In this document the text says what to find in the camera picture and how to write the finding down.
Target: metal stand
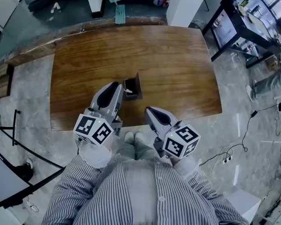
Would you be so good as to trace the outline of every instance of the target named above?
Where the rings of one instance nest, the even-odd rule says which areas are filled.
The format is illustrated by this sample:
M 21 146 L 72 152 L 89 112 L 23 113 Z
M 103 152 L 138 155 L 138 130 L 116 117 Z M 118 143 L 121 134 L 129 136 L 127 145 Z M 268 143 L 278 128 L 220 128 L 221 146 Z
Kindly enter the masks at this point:
M 210 11 L 210 10 L 209 10 L 209 7 L 208 7 L 208 5 L 207 5 L 206 0 L 204 0 L 204 2 L 205 2 L 205 4 L 206 4 L 206 7 L 207 7 L 208 11 Z
M 218 18 L 218 16 L 222 13 L 222 11 L 225 11 L 225 13 L 227 14 L 236 33 L 226 44 L 220 45 L 217 36 L 215 34 L 214 31 L 215 28 L 213 24 Z M 234 7 L 231 0 L 221 1 L 220 7 L 217 9 L 213 17 L 210 19 L 210 21 L 202 31 L 202 34 L 204 36 L 209 30 L 211 30 L 218 48 L 217 53 L 211 57 L 212 62 L 216 60 L 228 48 L 232 48 L 233 50 L 243 53 L 241 49 L 232 47 L 233 44 L 239 38 L 244 38 L 267 50 L 267 52 L 263 54 L 263 57 L 261 58 L 259 57 L 259 59 L 257 59 L 254 62 L 248 61 L 246 63 L 246 68 L 251 68 L 256 64 L 260 63 L 261 61 L 268 59 L 273 54 L 278 54 L 280 52 L 281 49 L 276 46 L 276 43 L 271 38 L 266 36 L 263 37 L 262 35 L 260 35 L 258 33 L 258 30 L 255 28 L 255 26 L 252 25 L 251 22 L 248 22 L 247 20 L 248 19 L 246 17 L 242 18 L 242 16 L 239 14 L 237 9 Z
M 8 208 L 10 206 L 13 206 L 15 204 L 15 201 L 16 203 L 20 200 L 22 200 L 23 198 L 27 197 L 28 195 L 32 194 L 33 192 L 37 191 L 38 189 L 40 189 L 42 186 L 46 185 L 48 182 L 52 181 L 54 178 L 56 178 L 57 176 L 59 176 L 60 174 L 62 174 L 62 172 L 64 171 L 65 167 L 62 167 L 40 155 L 38 155 L 37 153 L 35 153 L 34 151 L 26 148 L 23 144 L 21 144 L 19 141 L 17 141 L 15 139 L 15 121 L 16 121 L 16 117 L 17 117 L 17 114 L 20 114 L 21 111 L 18 111 L 18 110 L 15 110 L 15 113 L 14 113 L 14 121 L 13 121 L 13 126 L 12 127 L 0 127 L 0 130 L 7 136 L 9 137 L 11 140 L 12 140 L 12 144 L 13 146 L 14 145 L 18 145 L 20 147 L 22 147 L 23 149 L 25 149 L 27 152 L 31 153 L 32 155 L 36 156 L 37 158 L 59 168 L 59 170 L 57 172 L 55 172 L 54 174 L 52 174 L 51 176 L 45 178 L 44 180 L 40 181 L 39 183 L 35 184 L 35 185 L 31 185 L 30 183 L 29 184 L 29 187 L 28 188 L 25 188 L 24 190 L 10 196 L 9 198 L 3 200 L 0 202 L 0 207 L 4 207 L 4 208 Z M 13 131 L 13 135 L 9 135 L 5 130 L 12 130 Z M 0 154 L 0 158 L 1 160 L 4 162 L 4 164 L 9 167 L 11 170 L 13 170 L 13 166 Z
M 13 122 L 13 126 L 12 127 L 0 127 L 0 130 L 12 130 L 13 131 L 13 139 L 12 139 L 12 143 L 13 146 L 18 145 L 17 142 L 15 142 L 15 120 L 17 118 L 17 114 L 21 114 L 21 111 L 18 111 L 15 109 L 15 113 L 14 113 L 14 122 Z

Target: white cube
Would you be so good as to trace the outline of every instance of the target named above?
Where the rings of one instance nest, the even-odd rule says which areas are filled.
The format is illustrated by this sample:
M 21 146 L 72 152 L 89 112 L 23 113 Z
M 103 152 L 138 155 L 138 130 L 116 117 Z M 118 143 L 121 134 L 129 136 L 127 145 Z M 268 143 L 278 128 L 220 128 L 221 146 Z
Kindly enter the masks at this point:
M 182 159 L 195 150 L 200 138 L 200 134 L 188 124 L 167 133 L 163 150 L 176 158 Z
M 74 127 L 74 133 L 87 143 L 102 146 L 113 133 L 113 129 L 103 118 L 80 114 Z

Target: black cable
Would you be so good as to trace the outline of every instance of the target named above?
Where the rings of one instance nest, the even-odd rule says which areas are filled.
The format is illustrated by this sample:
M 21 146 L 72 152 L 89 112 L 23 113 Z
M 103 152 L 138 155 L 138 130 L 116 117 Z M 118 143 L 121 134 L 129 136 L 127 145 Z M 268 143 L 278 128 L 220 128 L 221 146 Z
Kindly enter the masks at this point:
M 264 111 L 264 110 L 267 110 L 267 109 L 270 109 L 270 108 L 275 107 L 275 106 L 277 106 L 277 104 L 275 104 L 275 105 L 273 105 L 273 106 L 270 106 L 270 107 L 267 107 L 267 108 L 265 108 L 265 109 L 255 110 L 255 111 L 251 114 L 251 117 L 250 117 L 249 120 L 248 120 L 247 130 L 246 130 L 246 132 L 245 132 L 245 134 L 244 134 L 244 137 L 243 137 L 243 139 L 242 139 L 242 143 L 239 143 L 239 144 L 236 144 L 236 145 L 232 146 L 231 148 L 228 149 L 227 152 L 229 152 L 230 149 L 232 149 L 232 148 L 234 148 L 234 147 L 236 147 L 236 146 L 238 146 L 238 145 L 242 145 L 242 147 L 243 147 L 243 149 L 244 149 L 244 152 L 247 152 L 247 151 L 248 151 L 248 148 L 244 146 L 244 139 L 245 139 L 245 136 L 246 136 L 247 133 L 248 133 L 248 130 L 249 130 L 249 123 L 250 123 L 251 118 L 255 117 L 258 112 Z
M 276 121 L 276 136 L 278 137 L 278 136 L 280 136 L 280 134 L 281 134 L 281 130 L 280 130 L 279 133 L 277 133 L 278 121 L 280 120 L 279 111 L 277 111 L 277 113 L 278 113 L 278 119 L 275 119 L 275 121 Z
M 1 131 L 2 131 L 6 136 L 8 136 L 11 140 L 13 140 L 13 142 L 15 142 L 17 145 L 19 145 L 20 147 L 24 148 L 26 151 L 30 152 L 31 154 L 33 154 L 33 155 L 36 156 L 37 158 L 39 158 L 39 159 L 43 160 L 44 162 L 47 162 L 47 163 L 49 163 L 49 164 L 51 164 L 51 165 L 53 165 L 53 166 L 55 166 L 55 167 L 57 167 L 57 168 L 64 168 L 64 167 L 62 167 L 62 166 L 60 166 L 60 165 L 58 165 L 58 164 L 56 164 L 56 163 L 54 163 L 54 162 L 51 162 L 51 161 L 48 160 L 48 159 L 42 157 L 41 155 L 38 155 L 38 154 L 35 153 L 34 151 L 32 151 L 32 150 L 26 148 L 23 144 L 21 144 L 20 142 L 18 142 L 16 139 L 14 139 L 11 135 L 9 135 L 9 134 L 8 134 L 7 132 L 5 132 L 3 129 L 1 129 Z
M 248 133 L 248 130 L 249 130 L 249 123 L 250 123 L 251 118 L 252 118 L 252 115 L 251 115 L 251 117 L 250 117 L 249 120 L 248 120 L 247 130 L 246 130 L 246 132 L 245 132 L 245 134 L 244 134 L 244 137 L 243 137 L 243 139 L 242 139 L 242 143 L 233 145 L 231 148 L 228 149 L 227 153 L 229 152 L 230 149 L 232 149 L 232 148 L 234 148 L 234 147 L 236 147 L 236 146 L 238 146 L 238 145 L 242 145 L 242 147 L 243 147 L 243 149 L 244 149 L 244 152 L 247 152 L 247 151 L 248 151 L 248 148 L 244 146 L 244 139 L 245 139 L 245 136 L 246 136 L 247 133 Z
M 247 133 L 248 133 L 248 130 L 249 130 L 249 123 L 250 123 L 251 118 L 255 117 L 258 112 L 264 111 L 264 110 L 267 110 L 267 109 L 270 109 L 270 108 L 275 107 L 275 106 L 277 106 L 277 105 L 275 104 L 275 105 L 273 105 L 273 106 L 271 106 L 271 107 L 267 107 L 267 108 L 265 108 L 265 109 L 255 110 L 255 111 L 251 114 L 251 116 L 250 116 L 250 118 L 249 118 L 249 120 L 248 120 L 247 130 L 246 130 L 246 132 L 245 132 L 245 134 L 244 134 L 244 137 L 243 137 L 243 139 L 242 139 L 242 142 L 241 142 L 241 143 L 238 143 L 238 144 L 236 144 L 236 145 L 233 145 L 231 148 L 228 149 L 227 152 L 224 152 L 224 153 L 221 153 L 221 154 L 217 154 L 217 155 L 215 155 L 214 157 L 212 157 L 212 158 L 206 160 L 204 163 L 200 164 L 200 166 L 204 165 L 206 162 L 208 162 L 208 161 L 210 161 L 211 159 L 214 159 L 215 157 L 220 156 L 220 155 L 222 155 L 222 154 L 226 154 L 225 160 L 227 160 L 228 155 L 229 155 L 229 157 L 231 157 L 231 155 L 229 154 L 229 151 L 230 151 L 232 148 L 234 148 L 234 147 L 236 147 L 236 146 L 238 146 L 238 145 L 242 145 L 244 151 L 247 152 L 247 151 L 248 151 L 248 148 L 244 146 L 244 139 L 245 139 L 245 137 L 246 137 L 246 135 L 247 135 Z
M 212 157 L 212 158 L 210 158 L 210 159 L 208 159 L 208 160 L 206 160 L 204 163 L 201 163 L 199 166 L 202 166 L 202 165 L 204 165 L 206 162 L 208 162 L 208 161 L 210 161 L 210 160 L 212 160 L 212 159 L 214 159 L 215 157 L 217 157 L 217 156 L 220 156 L 220 155 L 223 155 L 223 154 L 229 154 L 229 153 L 227 153 L 227 152 L 223 152 L 223 153 L 220 153 L 220 154 L 217 154 L 217 155 L 215 155 L 214 157 Z

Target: table top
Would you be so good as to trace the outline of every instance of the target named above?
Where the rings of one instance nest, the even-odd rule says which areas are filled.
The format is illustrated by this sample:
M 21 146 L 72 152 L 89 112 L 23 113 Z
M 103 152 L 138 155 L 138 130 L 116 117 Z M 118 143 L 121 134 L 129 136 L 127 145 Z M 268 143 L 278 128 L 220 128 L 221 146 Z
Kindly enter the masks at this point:
M 52 130 L 72 130 L 104 85 L 139 72 L 143 99 L 123 101 L 123 126 L 146 124 L 146 106 L 178 119 L 222 112 L 213 65 L 198 29 L 130 26 L 69 37 L 56 49 L 50 98 Z

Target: black pole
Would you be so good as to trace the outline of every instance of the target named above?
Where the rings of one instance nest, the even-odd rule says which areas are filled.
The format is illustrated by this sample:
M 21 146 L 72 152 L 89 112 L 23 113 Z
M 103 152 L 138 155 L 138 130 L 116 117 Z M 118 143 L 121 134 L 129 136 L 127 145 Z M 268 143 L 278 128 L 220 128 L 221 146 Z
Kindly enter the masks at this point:
M 0 127 L 0 130 L 13 130 L 13 127 Z
M 26 148 L 23 144 L 21 144 L 20 142 L 18 142 L 16 139 L 12 138 L 11 135 L 9 135 L 7 132 L 5 132 L 4 130 L 1 130 L 6 136 L 8 136 L 11 140 L 13 140 L 13 142 L 15 142 L 16 145 L 19 145 L 20 147 L 24 148 L 26 151 L 30 152 L 31 154 L 33 154 L 34 156 L 36 156 L 37 158 L 57 167 L 57 168 L 63 168 L 62 166 L 54 163 L 54 162 L 51 162 L 50 160 L 42 157 L 41 155 L 38 155 L 37 153 L 35 153 L 34 151 L 30 150 L 29 148 Z
M 16 144 L 15 144 L 15 141 L 14 141 L 14 139 L 15 139 L 15 119 L 16 119 L 16 117 L 17 117 L 17 110 L 15 109 L 15 113 L 14 113 L 14 122 L 13 122 L 13 146 L 15 146 Z

